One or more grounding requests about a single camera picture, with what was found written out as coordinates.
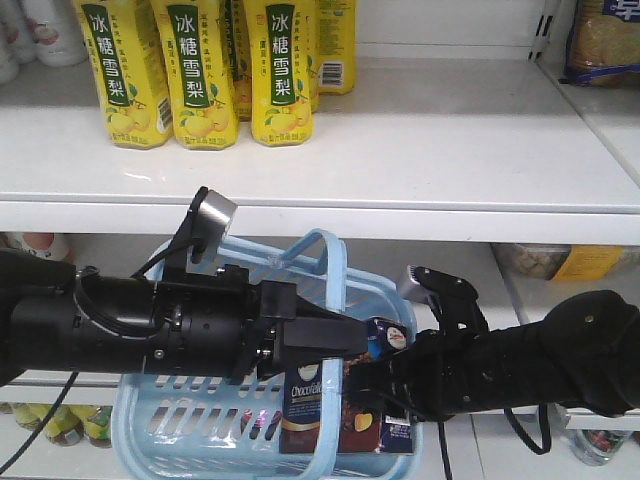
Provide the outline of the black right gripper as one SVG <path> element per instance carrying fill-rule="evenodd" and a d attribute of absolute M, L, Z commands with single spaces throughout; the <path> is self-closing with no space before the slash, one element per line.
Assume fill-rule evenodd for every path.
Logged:
<path fill-rule="evenodd" d="M 475 334 L 423 330 L 405 349 L 348 368 L 344 394 L 361 407 L 391 416 L 424 421 L 446 421 L 446 369 L 463 352 Z"/>

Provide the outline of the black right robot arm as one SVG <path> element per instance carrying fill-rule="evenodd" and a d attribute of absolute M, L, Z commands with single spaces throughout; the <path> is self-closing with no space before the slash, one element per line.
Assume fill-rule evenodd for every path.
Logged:
<path fill-rule="evenodd" d="M 543 404 L 622 416 L 639 406 L 639 309 L 599 290 L 525 325 L 423 330 L 404 350 L 350 366 L 344 394 L 421 421 Z"/>

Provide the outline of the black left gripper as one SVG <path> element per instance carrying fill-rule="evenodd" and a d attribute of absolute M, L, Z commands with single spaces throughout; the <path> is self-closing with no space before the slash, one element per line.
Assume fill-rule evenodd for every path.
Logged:
<path fill-rule="evenodd" d="M 367 325 L 321 308 L 279 281 L 252 284 L 249 270 L 226 264 L 213 275 L 162 272 L 162 373 L 267 380 L 368 349 Z"/>

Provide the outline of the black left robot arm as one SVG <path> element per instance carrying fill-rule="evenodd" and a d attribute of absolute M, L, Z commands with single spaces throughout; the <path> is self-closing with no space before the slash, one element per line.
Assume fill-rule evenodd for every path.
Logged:
<path fill-rule="evenodd" d="M 151 281 L 1 253 L 1 380 L 28 370 L 222 377 L 237 384 L 365 352 L 363 321 L 292 283 L 213 275 Z"/>

